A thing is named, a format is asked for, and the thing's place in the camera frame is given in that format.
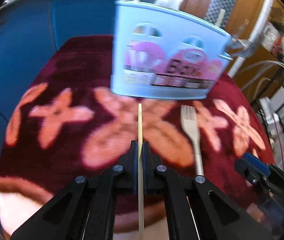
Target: pink graphic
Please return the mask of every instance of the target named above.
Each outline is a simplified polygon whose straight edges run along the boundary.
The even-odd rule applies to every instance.
[[[152,69],[165,59],[163,49],[149,41],[132,41],[125,55],[125,65]]]
[[[196,80],[216,80],[223,68],[221,60],[208,60],[200,49],[180,49],[166,60],[156,43],[132,41],[128,47],[125,55],[125,65],[131,67],[128,70],[155,73],[148,76],[152,85],[204,88],[205,83]]]
[[[223,63],[219,59],[210,60],[206,63],[206,71],[202,74],[201,78],[215,80],[223,68]]]
[[[168,62],[153,68],[159,74],[200,78],[206,62],[205,52],[199,49],[184,49],[176,53]]]

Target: fork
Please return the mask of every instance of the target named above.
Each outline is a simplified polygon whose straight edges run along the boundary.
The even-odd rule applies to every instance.
[[[200,150],[200,130],[193,106],[181,106],[181,125],[193,143],[195,172],[197,175],[204,176]]]

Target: metal pivot screw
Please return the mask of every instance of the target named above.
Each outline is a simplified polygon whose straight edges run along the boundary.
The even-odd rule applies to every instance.
[[[195,181],[197,182],[197,183],[200,183],[200,184],[202,184],[202,183],[204,183],[205,182],[205,177],[203,177],[203,176],[196,176],[195,177]]]
[[[122,171],[122,170],[123,170],[123,166],[122,166],[122,165],[115,165],[115,166],[113,167],[113,170],[114,170],[114,171]]]
[[[85,177],[84,176],[78,176],[75,178],[76,183],[83,183],[85,182]]]
[[[159,165],[159,166],[157,166],[157,171],[159,171],[159,172],[165,172],[166,170],[167,170],[167,167],[166,166],[164,166],[164,165]]]

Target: light blue plastic caddy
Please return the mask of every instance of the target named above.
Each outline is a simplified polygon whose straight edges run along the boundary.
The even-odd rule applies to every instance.
[[[232,58],[231,36],[185,12],[116,1],[111,90],[120,95],[202,99]]]

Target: pink flower pattern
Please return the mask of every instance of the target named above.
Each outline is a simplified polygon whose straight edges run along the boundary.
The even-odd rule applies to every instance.
[[[70,107],[72,102],[71,88],[64,89],[53,103],[45,106],[35,106],[29,117],[42,118],[38,141],[42,149],[49,148],[58,137],[64,123],[87,122],[94,112],[86,106]]]
[[[216,152],[221,150],[221,140],[216,129],[226,128],[228,122],[224,117],[212,116],[210,111],[200,102],[194,101],[194,106],[197,110],[198,125],[203,129],[213,149]]]
[[[109,88],[94,90],[95,98],[114,119],[95,130],[82,150],[82,161],[90,168],[99,168],[116,161],[138,136],[138,102],[131,97],[111,93]],[[143,99],[143,137],[160,156],[182,167],[193,163],[192,148],[174,125],[163,121],[176,101]]]
[[[218,110],[225,113],[235,122],[233,129],[233,147],[236,156],[243,156],[249,148],[250,138],[261,150],[266,149],[259,133],[250,126],[250,116],[244,106],[239,106],[236,114],[223,100],[214,99],[213,102]]]
[[[5,142],[8,146],[13,147],[18,141],[20,125],[21,125],[21,106],[24,106],[32,101],[34,101],[42,92],[48,87],[47,83],[41,83],[31,87],[28,91],[24,93],[20,102],[15,107],[13,114],[10,118],[8,126],[5,132]]]

